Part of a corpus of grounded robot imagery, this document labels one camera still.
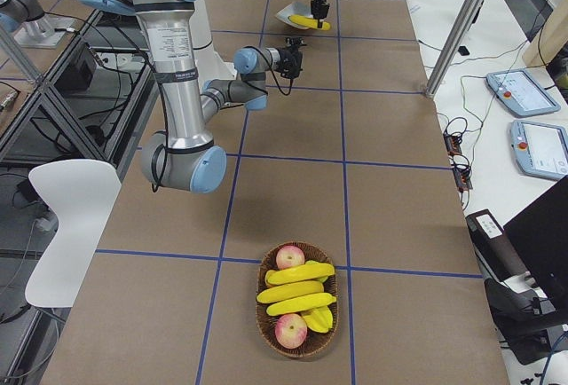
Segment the office chair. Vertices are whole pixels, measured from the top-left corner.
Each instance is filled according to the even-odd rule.
[[[28,176],[59,227],[26,285],[26,300],[41,312],[71,308],[121,188],[114,167],[72,159],[33,168]]]

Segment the wicker basket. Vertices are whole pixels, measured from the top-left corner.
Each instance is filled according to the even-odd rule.
[[[333,264],[329,259],[329,257],[318,247],[315,247],[308,243],[303,243],[301,241],[291,241],[289,243],[283,243],[275,247],[271,251],[269,251],[264,256],[264,259],[260,263],[260,269],[258,271],[258,284],[256,291],[257,295],[266,289],[266,284],[264,283],[264,275],[266,274],[266,272],[268,270],[278,269],[278,267],[276,266],[276,254],[278,253],[280,248],[286,245],[293,245],[301,248],[304,252],[306,261],[314,260],[320,263]],[[330,276],[329,278],[327,278],[327,280],[324,283],[324,292],[329,292],[333,296],[337,296],[337,282],[335,280],[335,276]],[[337,320],[338,320],[337,302],[334,302],[331,305],[329,305],[329,309],[331,310],[334,316],[334,324],[329,332],[327,332],[326,334],[318,334],[308,329],[308,336],[302,345],[292,350],[284,348],[278,343],[278,341],[276,341],[274,327],[276,326],[278,318],[266,314],[266,307],[268,307],[268,305],[269,304],[266,303],[259,303],[259,302],[256,303],[256,324],[258,325],[260,334],[264,337],[268,345],[270,345],[273,349],[275,349],[284,356],[291,358],[303,358],[303,357],[313,356],[319,353],[320,351],[322,351],[329,344],[329,342],[333,339],[335,335],[335,330],[337,329]]]

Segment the black monitor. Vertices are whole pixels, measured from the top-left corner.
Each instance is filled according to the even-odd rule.
[[[568,177],[550,187],[503,227],[512,247],[547,295],[514,294],[485,283],[493,320],[522,364],[547,356],[568,324]],[[558,350],[567,349],[564,345]]]

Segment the white table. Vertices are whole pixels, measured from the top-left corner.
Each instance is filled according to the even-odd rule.
[[[407,3],[417,39],[441,49],[463,0],[407,0]],[[461,146],[463,153],[473,160],[471,177],[473,189],[469,192],[469,203],[464,214],[489,208],[500,224],[507,223],[555,182],[528,177],[520,172],[509,142],[509,125],[515,117],[497,98],[493,97],[485,79],[462,79],[462,76],[485,76],[490,72],[525,67],[522,60],[522,54],[528,46],[525,42],[525,34],[505,1],[485,0],[477,22],[472,25],[461,43],[467,46],[470,55],[463,57],[456,54],[453,63],[470,60],[449,68],[434,98],[439,113],[445,114],[450,120],[457,116],[465,117],[469,122],[468,129],[477,129],[479,121],[463,108],[462,80],[466,107],[481,118],[487,117],[478,141],[476,142],[478,133],[468,133],[464,136]],[[471,60],[496,57],[506,51],[511,52],[497,59]],[[436,64],[438,54],[439,51],[421,43],[421,55],[427,75],[430,75],[432,67]],[[532,68],[530,72],[543,87],[553,84],[545,69]],[[562,106],[560,111],[530,119],[535,122],[562,125],[568,129],[568,107],[565,101],[556,88],[549,93]],[[446,118],[440,115],[442,130],[446,127],[446,123]],[[456,122],[450,131],[462,130],[463,124],[463,121]],[[518,292],[527,289],[526,284],[519,277],[511,278],[508,284]],[[511,385],[517,385],[527,378],[534,379],[532,384],[538,385],[540,379],[534,374],[542,372],[544,359],[530,365],[520,365],[510,350],[504,350],[502,354]],[[563,352],[553,356],[545,383],[568,383],[568,353]]]

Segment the label on robot arm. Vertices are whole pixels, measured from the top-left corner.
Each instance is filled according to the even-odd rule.
[[[477,222],[481,228],[483,228],[483,231],[487,234],[489,239],[494,239],[495,237],[502,235],[501,230],[499,230],[499,227],[489,215],[485,214],[478,216]]]
[[[187,27],[149,28],[148,40],[154,61],[192,57],[192,45]]]

